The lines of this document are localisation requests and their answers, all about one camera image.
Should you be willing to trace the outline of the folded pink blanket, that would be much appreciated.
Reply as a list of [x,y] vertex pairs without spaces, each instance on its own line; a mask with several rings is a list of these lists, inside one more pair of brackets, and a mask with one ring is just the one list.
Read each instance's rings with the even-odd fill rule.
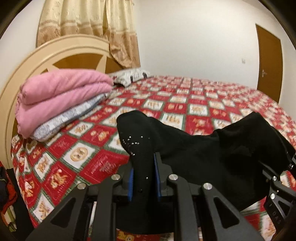
[[111,92],[113,80],[91,69],[58,69],[27,79],[18,93],[18,134],[29,138],[46,121],[91,98]]

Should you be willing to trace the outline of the cream wooden headboard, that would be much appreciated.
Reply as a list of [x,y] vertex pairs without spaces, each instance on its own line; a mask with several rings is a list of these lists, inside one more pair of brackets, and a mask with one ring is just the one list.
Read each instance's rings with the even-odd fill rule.
[[13,166],[11,139],[17,134],[16,98],[26,79],[59,68],[95,69],[102,73],[122,70],[109,50],[106,39],[84,34],[67,35],[38,47],[14,70],[1,92],[1,163],[5,168]]

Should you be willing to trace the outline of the beige patterned curtain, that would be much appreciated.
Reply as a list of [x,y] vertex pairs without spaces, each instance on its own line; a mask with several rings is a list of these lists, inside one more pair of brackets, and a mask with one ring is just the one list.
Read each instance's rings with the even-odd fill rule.
[[74,34],[106,39],[112,57],[125,68],[140,67],[133,1],[45,1],[36,46]]

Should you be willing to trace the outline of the black pants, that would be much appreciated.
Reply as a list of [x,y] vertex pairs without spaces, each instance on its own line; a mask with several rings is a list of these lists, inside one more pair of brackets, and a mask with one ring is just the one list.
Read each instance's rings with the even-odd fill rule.
[[265,167],[281,175],[295,157],[290,142],[256,112],[209,135],[190,135],[138,110],[116,122],[136,190],[150,180],[152,154],[158,152],[176,175],[193,184],[213,184],[238,210],[267,192]]

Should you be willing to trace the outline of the dark clothes pile beside bed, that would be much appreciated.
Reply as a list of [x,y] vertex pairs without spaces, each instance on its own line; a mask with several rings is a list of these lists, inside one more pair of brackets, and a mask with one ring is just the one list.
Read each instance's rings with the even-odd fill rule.
[[6,168],[1,163],[1,221],[9,232],[16,234],[17,222],[22,220],[24,207]]

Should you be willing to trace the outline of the grey patterned pillow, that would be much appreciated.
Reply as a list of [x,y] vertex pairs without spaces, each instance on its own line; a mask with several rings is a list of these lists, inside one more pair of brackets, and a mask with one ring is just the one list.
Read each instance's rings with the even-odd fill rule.
[[60,129],[68,125],[70,122],[82,117],[92,111],[101,102],[106,100],[111,93],[99,94],[67,111],[55,116],[40,125],[30,136],[31,139],[38,142],[45,142],[59,132]]

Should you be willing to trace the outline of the grey crumpled far pillow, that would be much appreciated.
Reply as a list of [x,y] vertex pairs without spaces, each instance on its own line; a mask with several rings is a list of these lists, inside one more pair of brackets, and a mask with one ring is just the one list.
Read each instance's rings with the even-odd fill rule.
[[151,73],[142,68],[123,69],[114,73],[109,73],[108,76],[113,80],[114,84],[121,84],[128,87],[134,82],[151,77]]

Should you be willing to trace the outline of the brown wooden door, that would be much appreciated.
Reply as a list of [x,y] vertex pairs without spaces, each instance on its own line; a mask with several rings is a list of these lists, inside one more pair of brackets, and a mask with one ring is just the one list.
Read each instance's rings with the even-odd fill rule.
[[279,102],[283,76],[281,41],[265,28],[256,25],[259,45],[257,90]]

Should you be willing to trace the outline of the red christmas patchwork bedspread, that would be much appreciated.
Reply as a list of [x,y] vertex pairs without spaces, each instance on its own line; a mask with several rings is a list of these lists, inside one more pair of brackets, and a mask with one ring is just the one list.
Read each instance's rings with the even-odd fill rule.
[[271,98],[234,83],[160,76],[115,87],[105,100],[78,107],[80,117],[51,133],[12,140],[16,179],[33,225],[82,181],[95,184],[126,160],[115,129],[116,118],[139,110],[191,135],[207,135],[256,111],[292,144],[295,122]]

